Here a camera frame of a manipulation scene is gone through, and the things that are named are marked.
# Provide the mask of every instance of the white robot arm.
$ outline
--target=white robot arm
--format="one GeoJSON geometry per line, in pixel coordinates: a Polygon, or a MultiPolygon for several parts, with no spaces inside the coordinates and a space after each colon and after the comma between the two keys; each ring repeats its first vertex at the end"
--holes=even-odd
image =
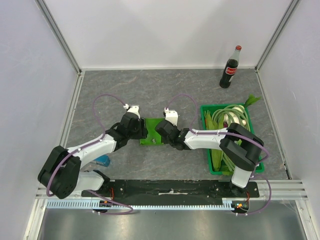
{"type": "Polygon", "coordinates": [[[108,177],[97,170],[80,172],[80,169],[100,156],[117,151],[130,139],[145,139],[147,134],[145,120],[139,114],[139,106],[133,105],[120,122],[101,136],[67,149],[62,146],[55,147],[40,171],[38,180],[46,187],[49,185],[50,191],[60,199],[73,191],[98,190],[108,177]]]}
{"type": "Polygon", "coordinates": [[[184,128],[178,130],[178,113],[175,110],[164,109],[165,119],[155,130],[161,135],[165,144],[170,144],[177,150],[217,149],[222,150],[235,164],[231,183],[238,188],[245,188],[252,172],[259,161],[261,148],[242,140],[241,145],[235,143],[238,137],[226,133],[241,135],[263,146],[264,142],[237,123],[220,130],[196,130],[184,128]]]}

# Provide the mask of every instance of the green plastic basket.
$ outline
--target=green plastic basket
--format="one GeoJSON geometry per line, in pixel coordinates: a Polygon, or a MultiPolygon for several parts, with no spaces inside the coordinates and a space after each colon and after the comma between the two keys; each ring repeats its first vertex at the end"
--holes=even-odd
{"type": "MultiPolygon", "coordinates": [[[[202,119],[202,126],[203,129],[206,130],[206,123],[205,123],[205,115],[204,112],[206,111],[210,111],[211,114],[213,114],[215,111],[219,110],[219,109],[224,109],[225,107],[229,106],[229,105],[233,105],[233,104],[237,104],[237,105],[242,105],[244,106],[243,103],[230,103],[230,104],[215,104],[215,105],[202,105],[200,107],[200,111],[201,111],[201,119],[202,119]]],[[[248,109],[245,108],[246,113],[248,114],[248,118],[249,118],[249,126],[251,129],[251,132],[253,134],[255,134],[254,128],[252,126],[251,123],[251,119],[250,119],[250,115],[248,112],[248,109]]],[[[210,154],[210,149],[207,150],[207,156],[208,156],[208,165],[209,165],[209,169],[210,169],[210,173],[213,175],[222,175],[222,171],[215,171],[214,170],[214,166],[213,166],[213,162],[211,159],[211,154],[210,154]]],[[[263,162],[259,164],[259,166],[256,167],[255,172],[256,173],[263,173],[263,171],[265,170],[264,164],[263,162]]]]}

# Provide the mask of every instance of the white wall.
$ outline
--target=white wall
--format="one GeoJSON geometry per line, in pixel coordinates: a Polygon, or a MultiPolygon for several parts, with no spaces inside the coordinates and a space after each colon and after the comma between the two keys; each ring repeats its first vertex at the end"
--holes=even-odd
{"type": "Polygon", "coordinates": [[[303,0],[261,70],[289,171],[320,223],[320,1],[303,0]]]}
{"type": "Polygon", "coordinates": [[[46,0],[82,68],[258,62],[290,0],[46,0]]]}
{"type": "Polygon", "coordinates": [[[22,239],[76,73],[33,0],[0,1],[0,239],[22,239]]]}

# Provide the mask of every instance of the blue object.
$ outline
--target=blue object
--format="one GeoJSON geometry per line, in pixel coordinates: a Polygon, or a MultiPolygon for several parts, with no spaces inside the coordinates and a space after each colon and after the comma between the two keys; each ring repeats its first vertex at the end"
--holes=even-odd
{"type": "Polygon", "coordinates": [[[110,158],[107,155],[102,155],[96,158],[95,163],[104,167],[108,167],[110,164],[110,158]]]}

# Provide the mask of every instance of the metal base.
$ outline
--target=metal base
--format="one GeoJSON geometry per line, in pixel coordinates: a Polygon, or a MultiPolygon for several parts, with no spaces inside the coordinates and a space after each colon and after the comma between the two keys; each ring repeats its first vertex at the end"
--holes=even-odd
{"type": "MultiPolygon", "coordinates": [[[[252,198],[251,201],[254,202],[265,202],[269,197],[269,188],[264,180],[256,180],[257,186],[259,189],[260,197],[252,198]]],[[[289,201],[295,201],[298,206],[298,214],[300,216],[305,235],[308,240],[318,240],[317,229],[314,225],[314,219],[312,218],[310,212],[311,208],[309,206],[309,201],[307,198],[307,194],[305,188],[300,180],[271,180],[271,189],[272,189],[272,201],[279,201],[280,203],[286,203],[289,201]]],[[[245,201],[246,198],[226,198],[223,199],[223,205],[220,207],[220,210],[225,210],[226,216],[231,212],[231,208],[229,208],[229,203],[245,201]]],[[[32,209],[32,213],[30,215],[28,227],[25,232],[24,239],[25,240],[36,240],[39,231],[41,228],[41,224],[44,218],[44,213],[46,209],[55,208],[55,209],[92,209],[92,206],[100,201],[97,197],[82,197],[80,194],[70,195],[65,201],[58,200],[56,197],[51,197],[48,199],[46,195],[46,188],[42,185],[39,187],[36,200],[34,202],[34,206],[32,209]]],[[[209,206],[192,206],[188,208],[187,206],[133,206],[136,210],[217,210],[219,207],[209,205],[209,206]]]]}
{"type": "MultiPolygon", "coordinates": [[[[239,190],[230,187],[229,181],[219,180],[122,180],[104,182],[98,194],[109,197],[114,191],[116,202],[130,206],[198,206],[221,205],[225,198],[258,198],[256,182],[249,182],[246,188],[239,190]]],[[[82,197],[95,197],[88,191],[82,197]]]]}
{"type": "MultiPolygon", "coordinates": [[[[55,239],[290,239],[316,240],[308,201],[273,201],[253,216],[235,216],[230,211],[192,209],[137,209],[131,215],[103,216],[87,209],[39,208],[39,217],[25,236],[28,240],[55,239]],[[251,226],[248,233],[246,226],[251,226]]],[[[252,210],[264,205],[254,201],[252,210]]]]}

